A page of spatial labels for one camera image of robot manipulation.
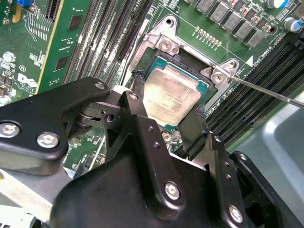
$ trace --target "metal screwdriver shaft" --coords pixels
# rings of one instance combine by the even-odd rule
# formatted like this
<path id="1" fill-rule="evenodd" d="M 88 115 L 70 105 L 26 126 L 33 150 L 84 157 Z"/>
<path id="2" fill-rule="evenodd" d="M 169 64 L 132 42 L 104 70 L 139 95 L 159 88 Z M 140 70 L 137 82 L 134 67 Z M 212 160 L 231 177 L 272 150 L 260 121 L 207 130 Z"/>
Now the metal screwdriver shaft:
<path id="1" fill-rule="evenodd" d="M 277 99 L 279 99 L 279 100 L 281 100 L 281 101 L 285 101 L 285 102 L 287 102 L 287 103 L 289 103 L 289 104 L 292 104 L 292 105 L 294 105 L 294 106 L 297 106 L 297 107 L 299 107 L 299 108 L 304 108 L 304 104 L 303 104 L 302 102 L 299 102 L 299 101 L 296 101 L 296 100 L 291 99 L 291 98 L 289 98 L 289 97 L 286 97 L 286 96 L 277 94 L 277 93 L 272 92 L 272 91 L 270 91 L 270 90 L 268 90 L 268 89 L 262 88 L 262 87 L 260 87 L 260 86 L 257 86 L 257 85 L 255 85 L 255 84 L 252 84 L 252 83 L 250 83 L 250 82 L 244 81 L 244 80 L 239 79 L 239 78 L 236 78 L 236 77 L 232 77 L 232 76 L 231 76 L 231 77 L 229 77 L 229 78 L 230 78 L 231 80 L 235 81 L 235 82 L 238 82 L 238 83 L 243 84 L 243 85 L 245 85 L 245 86 L 248 86 L 248 87 L 250 87 L 250 88 L 256 89 L 256 90 L 258 90 L 258 91 L 260 91 L 260 92 L 262 92 L 262 93 L 264 93 L 264 94 L 270 95 L 270 96 L 272 96 L 272 97 L 274 97 L 274 98 L 277 98 Z"/>

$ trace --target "motherboard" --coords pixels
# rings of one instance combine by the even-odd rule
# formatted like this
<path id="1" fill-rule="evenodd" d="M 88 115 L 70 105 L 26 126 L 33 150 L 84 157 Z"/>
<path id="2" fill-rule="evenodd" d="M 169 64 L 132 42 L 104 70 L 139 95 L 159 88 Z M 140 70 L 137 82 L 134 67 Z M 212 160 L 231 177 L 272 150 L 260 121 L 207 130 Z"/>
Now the motherboard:
<path id="1" fill-rule="evenodd" d="M 231 146 L 280 103 L 227 78 L 296 95 L 303 22 L 300 0 L 1 0 L 0 105 L 88 76 L 131 89 L 139 70 L 170 152 L 182 151 L 177 126 L 196 105 Z M 73 138 L 68 174 L 102 164 L 105 148 L 104 129 Z"/>

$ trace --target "black plastic mounting bracket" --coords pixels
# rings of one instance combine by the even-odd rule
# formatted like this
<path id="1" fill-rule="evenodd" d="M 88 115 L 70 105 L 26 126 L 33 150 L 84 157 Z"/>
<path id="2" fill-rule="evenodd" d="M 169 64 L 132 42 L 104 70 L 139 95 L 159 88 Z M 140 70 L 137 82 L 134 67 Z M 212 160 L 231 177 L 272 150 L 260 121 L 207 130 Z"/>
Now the black plastic mounting bracket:
<path id="1" fill-rule="evenodd" d="M 101 81 L 87 77 L 2 107 L 0 123 L 15 124 L 19 133 L 0 137 L 0 168 L 35 175 L 56 172 L 68 150 L 67 135 L 77 114 L 109 93 Z M 58 138 L 55 147 L 38 144 L 38 136 L 45 132 Z"/>

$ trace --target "electrolytic capacitor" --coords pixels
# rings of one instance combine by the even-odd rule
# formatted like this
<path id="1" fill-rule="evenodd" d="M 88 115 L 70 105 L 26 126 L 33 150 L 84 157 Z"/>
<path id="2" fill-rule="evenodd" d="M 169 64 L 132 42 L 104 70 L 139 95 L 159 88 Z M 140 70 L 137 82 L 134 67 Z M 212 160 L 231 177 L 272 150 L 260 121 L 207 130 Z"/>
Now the electrolytic capacitor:
<path id="1" fill-rule="evenodd" d="M 8 105 L 11 103 L 11 98 L 7 95 L 1 96 L 0 97 L 0 107 Z"/>
<path id="2" fill-rule="evenodd" d="M 267 0 L 267 6 L 271 9 L 281 9 L 284 8 L 288 3 L 288 0 Z"/>
<path id="3" fill-rule="evenodd" d="M 291 32 L 298 32 L 300 31 L 301 27 L 303 26 L 303 22 L 300 20 L 296 20 L 294 18 L 286 18 L 284 21 L 285 29 Z"/>

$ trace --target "screw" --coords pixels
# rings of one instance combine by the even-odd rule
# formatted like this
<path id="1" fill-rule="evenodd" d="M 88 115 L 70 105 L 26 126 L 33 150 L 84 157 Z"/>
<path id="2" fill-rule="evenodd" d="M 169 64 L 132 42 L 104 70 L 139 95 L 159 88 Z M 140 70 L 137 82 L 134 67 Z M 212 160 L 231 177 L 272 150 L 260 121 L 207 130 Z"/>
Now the screw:
<path id="1" fill-rule="evenodd" d="M 52 132 L 44 132 L 38 136 L 37 143 L 43 148 L 54 148 L 58 145 L 59 139 Z"/>
<path id="2" fill-rule="evenodd" d="M 211 80 L 215 83 L 215 84 L 220 84 L 224 81 L 224 76 L 220 73 L 220 72 L 216 72 L 212 77 Z"/>
<path id="3" fill-rule="evenodd" d="M 170 142 L 172 139 L 172 136 L 169 133 L 163 133 L 162 138 L 165 142 Z"/>
<path id="4" fill-rule="evenodd" d="M 134 93 L 130 93 L 130 97 L 133 98 L 134 100 L 138 99 L 138 96 Z"/>
<path id="5" fill-rule="evenodd" d="M 165 184 L 165 192 L 172 200 L 177 200 L 180 197 L 180 191 L 173 183 L 168 182 Z"/>
<path id="6" fill-rule="evenodd" d="M 170 41 L 164 39 L 160 42 L 160 49 L 161 51 L 170 51 L 171 50 L 171 47 L 172 47 L 172 44 Z"/>
<path id="7" fill-rule="evenodd" d="M 243 222 L 242 214 L 235 206 L 230 205 L 229 212 L 233 220 L 235 220 L 238 223 Z"/>
<path id="8" fill-rule="evenodd" d="M 247 161 L 247 157 L 246 157 L 246 155 L 244 155 L 243 153 L 240 153 L 239 156 L 240 156 L 241 159 L 243 159 L 244 161 Z"/>
<path id="9" fill-rule="evenodd" d="M 104 84 L 102 84 L 101 82 L 95 83 L 95 86 L 96 86 L 98 89 L 104 89 L 104 88 L 105 88 Z"/>
<path id="10" fill-rule="evenodd" d="M 221 139 L 217 135 L 215 135 L 214 138 L 216 141 L 221 142 Z"/>
<path id="11" fill-rule="evenodd" d="M 13 123 L 1 123 L 0 124 L 0 137 L 12 138 L 19 134 L 20 128 Z"/>

